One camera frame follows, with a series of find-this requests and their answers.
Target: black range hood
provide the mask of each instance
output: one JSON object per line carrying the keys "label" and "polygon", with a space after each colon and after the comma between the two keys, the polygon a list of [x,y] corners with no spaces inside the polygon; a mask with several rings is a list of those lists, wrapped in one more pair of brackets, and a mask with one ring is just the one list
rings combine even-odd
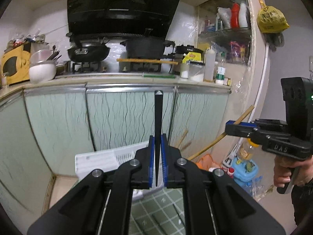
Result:
{"label": "black range hood", "polygon": [[78,39],[165,39],[179,0],[68,0],[69,31]]}

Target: kitchen countertop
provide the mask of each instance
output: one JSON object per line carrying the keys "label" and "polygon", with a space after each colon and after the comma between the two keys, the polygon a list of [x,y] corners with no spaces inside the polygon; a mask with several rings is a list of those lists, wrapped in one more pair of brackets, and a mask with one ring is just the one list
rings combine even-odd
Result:
{"label": "kitchen countertop", "polygon": [[88,84],[88,85],[101,85],[101,84],[161,84],[161,85],[190,85],[190,86],[202,86],[202,87],[214,87],[214,88],[220,88],[220,89],[231,89],[230,86],[224,86],[224,85],[217,85],[215,83],[210,82],[196,82],[191,80],[185,80],[181,79],[180,77],[177,77],[175,79],[169,79],[169,78],[145,78],[143,76],[140,76],[142,74],[135,73],[127,74],[124,73],[112,73],[112,74],[101,74],[101,75],[95,75],[94,73],[92,75],[75,75],[75,76],[66,76],[61,77],[58,76],[58,78],[38,83],[38,84],[32,84],[29,81],[28,82],[22,82],[19,84],[15,84],[12,86],[9,86],[7,88],[0,89],[0,100],[8,97],[11,94],[14,94],[18,91],[21,91],[23,89],[29,89],[29,88],[38,88],[38,87],[45,87],[45,86],[60,86],[60,85],[72,85],[72,84]]}

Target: human hand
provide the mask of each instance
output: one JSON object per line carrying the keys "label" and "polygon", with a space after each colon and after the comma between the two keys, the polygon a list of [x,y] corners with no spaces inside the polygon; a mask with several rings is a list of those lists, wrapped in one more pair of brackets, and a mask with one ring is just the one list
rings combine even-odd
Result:
{"label": "human hand", "polygon": [[313,178],[313,157],[301,162],[285,156],[276,156],[274,166],[274,185],[277,187],[284,187],[285,183],[290,182],[290,168],[298,166],[301,168],[294,184],[302,186],[309,183]]}

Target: red bottle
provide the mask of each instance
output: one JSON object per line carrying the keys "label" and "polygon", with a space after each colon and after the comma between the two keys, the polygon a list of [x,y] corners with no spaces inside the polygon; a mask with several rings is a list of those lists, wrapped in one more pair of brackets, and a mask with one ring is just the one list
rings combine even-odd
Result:
{"label": "red bottle", "polygon": [[234,3],[232,7],[232,17],[230,19],[230,25],[232,28],[239,28],[239,10],[240,10],[240,5],[238,3]]}
{"label": "red bottle", "polygon": [[235,172],[235,169],[233,167],[230,167],[227,171],[227,175],[233,179],[234,178],[234,172]]}

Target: black stick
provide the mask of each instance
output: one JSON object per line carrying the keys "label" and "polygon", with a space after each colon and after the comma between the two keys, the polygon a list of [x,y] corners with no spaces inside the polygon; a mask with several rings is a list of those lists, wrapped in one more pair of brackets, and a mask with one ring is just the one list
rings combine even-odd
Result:
{"label": "black stick", "polygon": [[156,170],[156,186],[159,175],[159,162],[161,150],[161,134],[162,134],[162,107],[163,107],[163,91],[154,91],[154,125],[155,125],[155,170]]}

